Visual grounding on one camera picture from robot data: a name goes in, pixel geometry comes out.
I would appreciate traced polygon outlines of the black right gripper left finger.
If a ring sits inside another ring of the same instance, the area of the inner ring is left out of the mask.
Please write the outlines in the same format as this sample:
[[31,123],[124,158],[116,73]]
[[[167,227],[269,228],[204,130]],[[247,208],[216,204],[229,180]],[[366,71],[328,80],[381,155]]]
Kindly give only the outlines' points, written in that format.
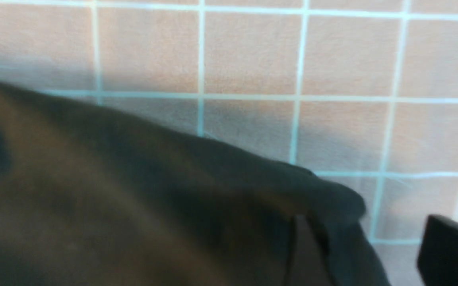
[[332,286],[325,254],[307,218],[297,215],[291,227],[291,245],[284,286]]

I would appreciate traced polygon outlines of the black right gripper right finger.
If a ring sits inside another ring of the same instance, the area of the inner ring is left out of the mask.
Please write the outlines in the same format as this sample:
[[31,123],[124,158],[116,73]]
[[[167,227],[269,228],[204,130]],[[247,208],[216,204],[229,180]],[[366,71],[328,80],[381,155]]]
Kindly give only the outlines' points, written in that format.
[[458,222],[427,217],[417,268],[425,286],[458,286]]

